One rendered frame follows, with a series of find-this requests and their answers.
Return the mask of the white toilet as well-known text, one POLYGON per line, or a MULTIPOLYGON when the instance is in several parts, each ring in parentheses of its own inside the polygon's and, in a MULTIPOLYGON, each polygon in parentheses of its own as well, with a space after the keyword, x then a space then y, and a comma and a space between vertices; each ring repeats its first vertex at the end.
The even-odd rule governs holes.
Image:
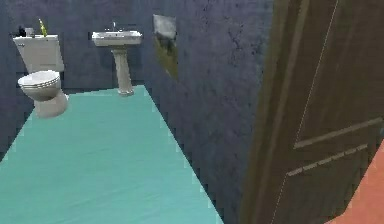
POLYGON ((35 35, 13 39, 27 74, 17 84, 33 100, 36 116, 52 118, 65 112, 68 96, 62 90, 64 71, 58 35, 35 35))

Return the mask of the white pedestal sink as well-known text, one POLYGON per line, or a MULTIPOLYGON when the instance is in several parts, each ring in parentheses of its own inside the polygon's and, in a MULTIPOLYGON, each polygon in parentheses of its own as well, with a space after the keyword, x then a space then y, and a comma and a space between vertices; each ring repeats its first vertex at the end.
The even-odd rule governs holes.
POLYGON ((91 40, 97 47, 110 49, 115 62, 118 82, 118 94, 130 96, 134 94, 128 64, 128 48, 142 43, 143 34, 137 30, 93 31, 91 40))

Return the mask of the yellow green spray bottle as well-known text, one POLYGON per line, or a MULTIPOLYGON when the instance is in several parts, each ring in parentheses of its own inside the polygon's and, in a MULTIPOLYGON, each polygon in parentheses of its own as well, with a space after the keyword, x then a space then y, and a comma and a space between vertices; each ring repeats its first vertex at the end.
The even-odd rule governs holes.
POLYGON ((43 21, 40 18, 38 19, 38 21, 39 21, 40 30, 41 30, 43 37, 47 37, 48 33, 47 33, 47 29, 46 29, 43 21))

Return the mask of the dark brown room door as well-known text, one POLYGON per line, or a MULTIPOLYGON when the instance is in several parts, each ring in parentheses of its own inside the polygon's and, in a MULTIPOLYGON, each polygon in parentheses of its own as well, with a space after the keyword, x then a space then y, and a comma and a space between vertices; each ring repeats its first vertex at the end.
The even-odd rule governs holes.
POLYGON ((343 214, 384 140, 384 0, 274 0, 239 224, 343 214))

